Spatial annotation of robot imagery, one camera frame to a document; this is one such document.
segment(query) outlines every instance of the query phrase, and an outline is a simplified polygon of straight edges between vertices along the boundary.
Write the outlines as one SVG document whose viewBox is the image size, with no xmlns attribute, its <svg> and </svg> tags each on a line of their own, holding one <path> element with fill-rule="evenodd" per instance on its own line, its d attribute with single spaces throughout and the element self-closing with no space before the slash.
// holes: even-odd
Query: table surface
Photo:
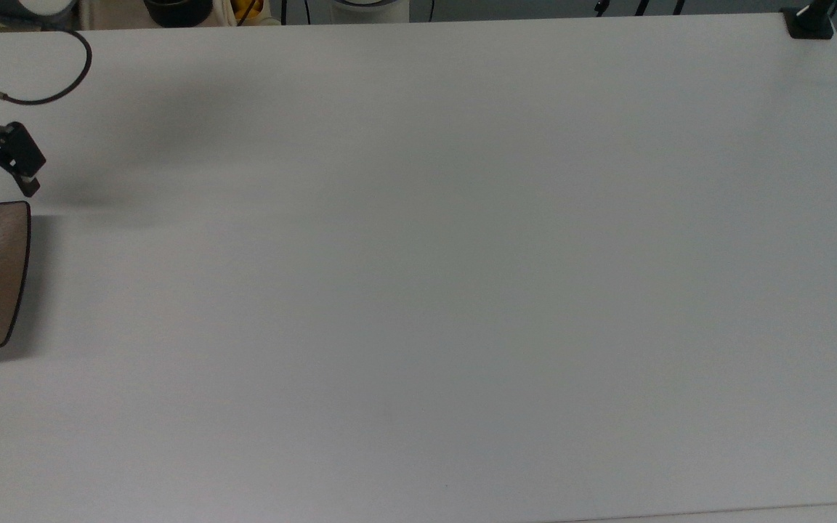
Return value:
<svg viewBox="0 0 837 523">
<path fill-rule="evenodd" d="M 90 33 L 0 523 L 837 503 L 837 38 L 780 15 Z M 0 34 L 0 89 L 76 73 Z M 0 172 L 0 201 L 17 199 Z"/>
</svg>

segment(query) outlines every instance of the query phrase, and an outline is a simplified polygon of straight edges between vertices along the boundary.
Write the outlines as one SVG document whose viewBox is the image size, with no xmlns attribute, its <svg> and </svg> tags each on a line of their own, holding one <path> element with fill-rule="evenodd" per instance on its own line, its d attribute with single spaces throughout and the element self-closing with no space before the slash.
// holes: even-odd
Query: black cable stand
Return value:
<svg viewBox="0 0 837 523">
<path fill-rule="evenodd" d="M 594 11 L 596 11 L 596 17 L 601 17 L 602 13 L 605 13 L 605 10 L 609 9 L 609 2 L 611 0 L 599 0 L 596 2 L 596 6 L 594 6 Z"/>
</svg>

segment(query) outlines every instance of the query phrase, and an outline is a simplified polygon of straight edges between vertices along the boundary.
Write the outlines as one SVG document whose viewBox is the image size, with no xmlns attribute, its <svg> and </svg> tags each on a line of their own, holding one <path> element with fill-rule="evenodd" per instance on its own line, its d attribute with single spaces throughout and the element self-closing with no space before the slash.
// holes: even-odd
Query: white cylinder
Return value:
<svg viewBox="0 0 837 523">
<path fill-rule="evenodd" d="M 408 23 L 409 0 L 331 0 L 331 23 Z"/>
</svg>

